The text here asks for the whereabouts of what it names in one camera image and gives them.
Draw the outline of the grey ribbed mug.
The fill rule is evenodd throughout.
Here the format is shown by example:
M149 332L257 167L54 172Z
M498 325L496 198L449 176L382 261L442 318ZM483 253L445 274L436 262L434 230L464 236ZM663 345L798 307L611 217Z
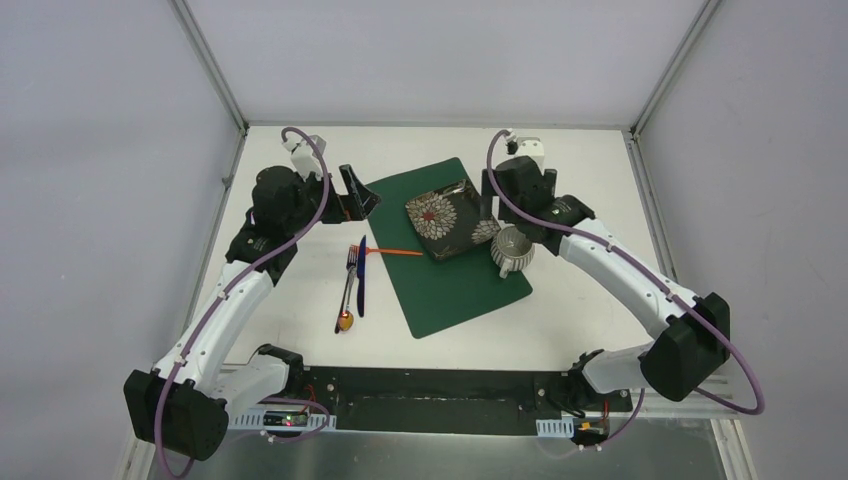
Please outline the grey ribbed mug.
M516 226L507 226L492 239L490 254L501 279L524 271L533 261L535 244Z

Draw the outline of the orange plastic fork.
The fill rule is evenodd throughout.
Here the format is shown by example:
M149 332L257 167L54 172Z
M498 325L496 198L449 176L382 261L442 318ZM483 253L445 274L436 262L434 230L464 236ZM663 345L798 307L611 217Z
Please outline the orange plastic fork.
M386 255L401 255L401 256L422 256L423 253L420 251L414 250L403 250L403 249L386 249L386 248L372 248L365 247L364 254L386 254ZM352 245L349 249L349 254L347 259L349 261L356 260L359 257L359 247L357 245Z

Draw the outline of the blue plastic knife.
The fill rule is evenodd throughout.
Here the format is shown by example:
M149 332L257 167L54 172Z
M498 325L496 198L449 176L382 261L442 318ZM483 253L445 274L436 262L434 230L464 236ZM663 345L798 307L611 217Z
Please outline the blue plastic knife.
M356 305L360 317L365 316L365 263L366 263L367 237L363 236L357 248L357 270L358 281Z

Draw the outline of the purple metallic fork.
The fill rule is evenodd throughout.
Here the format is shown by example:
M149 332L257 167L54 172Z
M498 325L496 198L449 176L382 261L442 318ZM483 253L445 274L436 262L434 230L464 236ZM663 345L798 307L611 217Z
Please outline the purple metallic fork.
M357 272L357 263L358 263L358 247L353 245L349 248L347 262L346 262L346 280L344 285L344 290L340 302L340 308L337 316L337 320L334 326L334 332L336 334L346 331L352 326L353 323L353 315L350 312L350 297L352 294L352 287L354 284L354 279L356 277Z

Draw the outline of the black floral square plate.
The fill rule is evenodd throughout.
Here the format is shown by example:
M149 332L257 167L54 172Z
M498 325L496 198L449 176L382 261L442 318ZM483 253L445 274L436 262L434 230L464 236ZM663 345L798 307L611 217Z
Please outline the black floral square plate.
M481 213L481 196L462 179L408 200L406 214L424 250L444 261L491 241L501 230L492 214Z

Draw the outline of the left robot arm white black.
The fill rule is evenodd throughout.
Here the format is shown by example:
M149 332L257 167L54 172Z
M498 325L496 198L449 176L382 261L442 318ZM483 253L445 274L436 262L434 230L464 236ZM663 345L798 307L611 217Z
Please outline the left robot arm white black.
M271 344L258 347L233 374L219 372L247 320L296 255L297 240L318 222L365 220L380 204L351 166L341 166L340 176L345 195L317 167L301 174L272 166L257 174L252 205L202 312L150 370L134 370L124 383L138 439L158 453L204 461L222 444L231 418L269 396L286 405L303 396L301 355Z

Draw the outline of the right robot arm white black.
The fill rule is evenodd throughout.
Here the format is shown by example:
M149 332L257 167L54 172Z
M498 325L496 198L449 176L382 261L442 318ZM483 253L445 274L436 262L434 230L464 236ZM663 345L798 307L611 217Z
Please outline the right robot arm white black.
M589 275L641 324L649 342L582 354L564 373L561 405L590 410L607 394L650 388L680 402L731 357L730 306L716 293L699 295L646 266L617 243L594 211L572 195L553 193L556 173L530 156L514 155L482 173L482 206L534 244Z

